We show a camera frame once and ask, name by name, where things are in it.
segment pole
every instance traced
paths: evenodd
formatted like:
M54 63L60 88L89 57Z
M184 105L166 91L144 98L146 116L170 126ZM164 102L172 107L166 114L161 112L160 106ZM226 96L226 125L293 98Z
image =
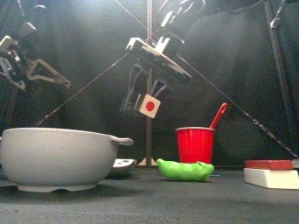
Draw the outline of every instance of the pole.
M264 11L265 11L265 21L268 26L268 34L270 38L270 44L272 44L273 55L274 55L276 75L277 75L282 102L284 102L284 115L285 115L288 134L292 141L290 145L292 147L294 147L294 142L296 142L294 117L293 117L293 111L292 111L292 105L290 105L289 91L288 91L288 86L285 81L285 69L284 69L284 63L281 59L277 33L276 33L276 28L270 26L270 21L274 18L274 16L273 16L272 5L269 0L264 1Z
M146 44L152 44L152 28L153 28L153 1L146 0ZM150 94L152 89L152 68L148 71L148 79L145 83L145 92ZM152 165L152 119L145 118L145 166Z

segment green pepper toy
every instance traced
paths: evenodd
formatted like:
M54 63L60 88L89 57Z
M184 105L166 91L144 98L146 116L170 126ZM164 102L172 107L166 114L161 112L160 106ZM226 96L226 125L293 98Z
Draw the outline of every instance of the green pepper toy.
M205 181L213 172L213 165L201 162L185 164L173 161L156 160L160 173L168 179L180 181Z

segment red cup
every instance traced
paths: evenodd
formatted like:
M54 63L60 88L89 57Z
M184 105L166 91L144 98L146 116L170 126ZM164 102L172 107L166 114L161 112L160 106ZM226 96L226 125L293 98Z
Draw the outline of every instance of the red cup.
M210 164L214 129L185 127L176 129L181 163Z

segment black backdrop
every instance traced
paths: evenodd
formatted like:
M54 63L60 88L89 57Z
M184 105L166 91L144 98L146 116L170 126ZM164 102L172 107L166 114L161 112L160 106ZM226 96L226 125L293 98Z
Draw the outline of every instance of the black backdrop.
M130 137L134 145L120 147L118 156L141 161L145 156L145 118L118 112L121 99L126 95L128 72L136 63L136 57L125 56L104 71L125 55L129 38L145 39L145 28L129 15L132 13L145 25L145 0L22 1L25 12L33 2L44 4L46 10L41 10L31 21L41 40L31 49L31 55L38 55L49 62L70 80L72 87L64 90L50 83L41 83L34 92L19 90L13 119L6 122L11 87L3 77L0 77L1 130L31 126L100 75L41 126ZM153 1L153 30L161 19L157 14L161 3L162 1ZM17 4L14 1L1 1L0 6L0 37L13 37L22 21ZM164 10L170 10L174 6L177 4L172 1ZM297 3L285 6L278 28L294 121L299 107L297 9ZM185 42L177 54L297 153L289 137L292 133L286 128L262 4L237 15L222 11L197 17L197 11L192 9L176 18L170 29L182 36ZM174 129L209 126L222 102L229 103L229 109L216 129L213 164L242 165L245 159L292 158L220 91L176 60L190 72L192 79L185 87L177 87L162 99L157 116L152 120L153 158L178 159Z

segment gray bowl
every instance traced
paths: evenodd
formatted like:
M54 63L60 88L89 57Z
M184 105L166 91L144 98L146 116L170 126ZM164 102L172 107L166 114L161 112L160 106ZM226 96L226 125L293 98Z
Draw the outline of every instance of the gray bowl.
M117 158L117 146L133 140L74 129L6 129L1 165L19 191L46 193L96 187Z

